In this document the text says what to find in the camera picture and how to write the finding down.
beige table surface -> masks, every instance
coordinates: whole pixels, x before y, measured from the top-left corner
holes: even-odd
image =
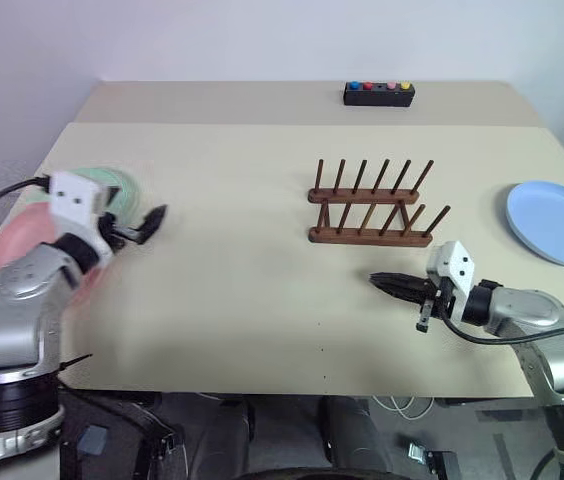
[[[476,281],[564,302],[564,267],[521,245],[504,219],[514,184],[564,184],[564,150],[543,128],[75,123],[40,172],[117,167],[141,185],[144,210],[170,210],[151,242],[122,251],[90,301],[67,311],[64,357],[95,356],[64,377],[139,390],[529,395],[509,347],[468,344],[435,321],[418,333],[417,307],[368,283],[376,271],[423,275],[430,248],[308,242],[317,159],[328,184],[347,158],[346,185],[366,158],[369,185],[385,157],[387,182],[412,159],[406,185],[436,161],[421,224],[452,206],[434,243],[461,240]],[[363,213],[352,209],[350,224]],[[374,222],[386,213],[378,207]]]
[[[344,81],[103,82],[76,122],[544,126],[503,82],[414,82],[409,108],[342,104]]]

